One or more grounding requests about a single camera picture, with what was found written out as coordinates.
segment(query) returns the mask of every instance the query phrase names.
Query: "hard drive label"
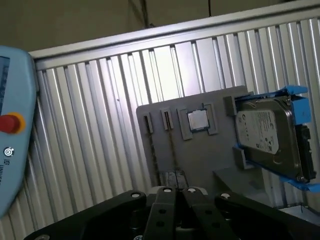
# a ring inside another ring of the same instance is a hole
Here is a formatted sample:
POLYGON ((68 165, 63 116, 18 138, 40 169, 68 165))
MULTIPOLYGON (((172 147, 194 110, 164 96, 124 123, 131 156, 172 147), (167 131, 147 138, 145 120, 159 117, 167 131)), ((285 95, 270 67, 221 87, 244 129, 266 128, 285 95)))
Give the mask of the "hard drive label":
POLYGON ((236 130, 241 145, 276 154, 279 149, 275 115, 270 110, 239 111, 236 130))

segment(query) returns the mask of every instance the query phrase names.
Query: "cable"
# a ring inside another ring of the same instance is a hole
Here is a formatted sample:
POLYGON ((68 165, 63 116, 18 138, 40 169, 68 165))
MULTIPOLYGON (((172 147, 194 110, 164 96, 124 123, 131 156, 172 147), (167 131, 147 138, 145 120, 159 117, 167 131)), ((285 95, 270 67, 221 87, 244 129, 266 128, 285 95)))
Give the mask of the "cable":
POLYGON ((212 17, 212 14, 211 14, 211 0, 208 0, 208 10, 209 10, 209 17, 212 17))

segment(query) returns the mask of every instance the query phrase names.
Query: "wall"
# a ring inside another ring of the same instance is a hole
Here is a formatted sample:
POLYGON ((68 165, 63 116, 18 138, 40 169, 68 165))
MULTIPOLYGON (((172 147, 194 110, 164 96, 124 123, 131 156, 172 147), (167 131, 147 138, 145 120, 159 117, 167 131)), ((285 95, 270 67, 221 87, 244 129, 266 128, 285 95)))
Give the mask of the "wall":
MULTIPOLYGON (((212 1, 212 15, 276 4, 279 0, 212 1)), ((147 0, 155 26, 208 16, 207 0, 147 0)), ((1 0, 0 45, 27 51, 143 28, 139 0, 1 0)))

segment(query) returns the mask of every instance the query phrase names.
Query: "corrugated aluminum panel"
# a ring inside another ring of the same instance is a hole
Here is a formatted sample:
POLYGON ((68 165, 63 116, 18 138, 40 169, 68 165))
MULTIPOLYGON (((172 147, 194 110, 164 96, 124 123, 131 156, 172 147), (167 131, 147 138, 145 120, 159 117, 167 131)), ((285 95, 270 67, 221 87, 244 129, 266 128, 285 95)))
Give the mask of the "corrugated aluminum panel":
MULTIPOLYGON (((298 1, 31 53, 40 91, 29 161, 0 239, 23 239, 132 188, 147 191, 136 108, 149 103, 239 85, 255 93, 307 86, 320 171, 319 16, 320 1, 298 1)), ((304 200, 274 174, 263 177, 273 206, 304 200)), ((307 194, 320 210, 317 197, 307 194)))

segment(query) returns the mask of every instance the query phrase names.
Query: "red emergency stop button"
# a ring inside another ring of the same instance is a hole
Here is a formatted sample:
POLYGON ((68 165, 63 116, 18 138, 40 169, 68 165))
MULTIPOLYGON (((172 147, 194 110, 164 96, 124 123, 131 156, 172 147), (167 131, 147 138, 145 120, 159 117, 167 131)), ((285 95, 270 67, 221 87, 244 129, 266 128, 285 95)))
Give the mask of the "red emergency stop button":
POLYGON ((15 115, 2 115, 0 116, 0 132, 7 134, 15 134, 21 127, 19 117, 15 115))

